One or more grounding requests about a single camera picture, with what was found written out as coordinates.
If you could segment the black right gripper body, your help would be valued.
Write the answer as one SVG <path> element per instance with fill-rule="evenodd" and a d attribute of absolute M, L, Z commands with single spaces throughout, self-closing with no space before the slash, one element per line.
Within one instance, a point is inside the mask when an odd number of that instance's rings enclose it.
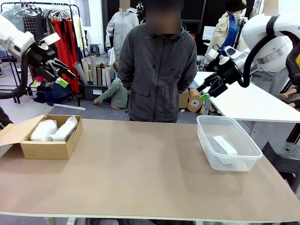
<path fill-rule="evenodd" d="M 225 84 L 231 85 L 242 77 L 240 70 L 232 60 L 223 65 L 216 64 L 214 70 Z"/>

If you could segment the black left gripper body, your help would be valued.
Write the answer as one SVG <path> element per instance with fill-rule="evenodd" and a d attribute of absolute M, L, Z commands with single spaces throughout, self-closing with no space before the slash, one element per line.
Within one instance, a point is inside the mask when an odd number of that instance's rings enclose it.
<path fill-rule="evenodd" d="M 56 56 L 56 52 L 46 45 L 48 49 L 43 49 L 42 45 L 38 42 L 34 42 L 27 51 L 28 66 L 35 68 L 50 68 L 49 61 L 53 60 Z"/>

